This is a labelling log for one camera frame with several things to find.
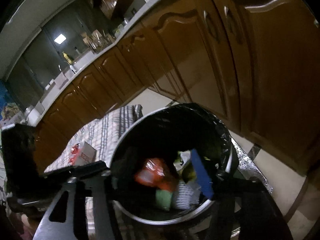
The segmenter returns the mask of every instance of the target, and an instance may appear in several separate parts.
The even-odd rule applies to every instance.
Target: red plastic bag
[[[71,148],[71,151],[70,151],[69,163],[71,163],[71,165],[75,164],[75,161],[76,161],[79,153],[80,153],[80,144],[77,143],[77,144],[73,145],[73,147]]]
[[[144,167],[136,173],[134,179],[142,185],[158,187],[170,192],[173,192],[178,184],[164,160],[159,158],[146,160]]]

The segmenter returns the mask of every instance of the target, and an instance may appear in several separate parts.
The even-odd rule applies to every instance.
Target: red package
[[[136,173],[134,179],[142,185],[158,187],[170,192],[173,192],[178,184],[164,160],[159,158],[146,160],[144,167]]]
[[[94,162],[97,150],[87,142],[77,143],[71,148],[69,162],[73,166],[86,165]]]
[[[70,151],[70,158],[69,158],[69,163],[71,163],[71,165],[74,165],[78,155],[79,155],[79,146],[80,144],[77,143],[76,145],[73,145],[73,147],[71,148],[71,151]]]

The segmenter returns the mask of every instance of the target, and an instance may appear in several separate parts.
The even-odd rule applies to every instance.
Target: kitchen
[[[86,17],[81,18],[83,24],[76,20],[80,27],[77,40],[71,42],[62,31],[52,32],[54,20],[80,1],[82,7],[92,2],[92,10],[98,10],[92,18],[103,20],[98,21],[101,26],[90,25]],[[23,73],[19,67],[26,69],[26,62],[37,77],[30,99],[21,105],[36,106],[40,101],[44,108],[34,122],[40,171],[84,124],[127,104],[145,88],[178,102],[201,104],[231,131],[259,144],[299,174],[316,170],[320,34],[317,20],[302,0],[144,0],[136,8],[127,7],[130,20],[124,19],[124,13],[121,19],[112,18],[118,0],[95,2],[70,3],[41,27],[25,51],[17,50],[22,56],[12,60],[16,63],[6,66],[11,66],[3,79],[12,80],[9,92],[18,83],[14,75]],[[71,22],[70,14],[59,21]],[[106,41],[109,36],[104,34],[110,32],[114,42],[94,53],[83,43],[83,29],[87,34],[98,30]],[[36,65],[47,64],[39,57],[44,54],[32,52],[33,45],[43,48],[40,42],[36,46],[41,36],[54,55],[46,60],[52,68],[42,75]],[[59,37],[60,44],[54,41]],[[62,80],[56,81],[59,75]],[[62,143],[49,149],[53,138]]]

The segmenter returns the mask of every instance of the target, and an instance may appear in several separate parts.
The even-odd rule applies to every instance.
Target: white countertop
[[[45,107],[44,112],[40,115],[38,120],[32,124],[32,126],[37,126],[38,123],[42,120],[46,112],[50,109],[51,105],[55,102],[55,100],[60,96],[60,94],[65,90],[65,88],[70,85],[70,83],[92,62],[94,62],[97,58],[102,56],[104,53],[106,53],[109,49],[116,46],[116,44],[123,38],[123,36],[133,27],[142,16],[144,16],[156,3],[158,3],[160,0],[149,0],[146,4],[144,4],[140,10],[133,16],[133,18],[128,22],[128,24],[123,28],[118,38],[115,40],[113,44],[106,47],[104,50],[102,50],[98,54],[94,54],[92,51],[87,52],[77,63],[75,63],[74,67],[78,69],[76,74],[72,76],[71,79],[68,80],[68,82],[60,89],[59,93],[55,95],[52,99],[50,99],[50,104]]]

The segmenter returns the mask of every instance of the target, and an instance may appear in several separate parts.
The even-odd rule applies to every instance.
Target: ceiling light
[[[60,34],[56,39],[54,40],[56,43],[61,44],[66,40],[66,37]]]

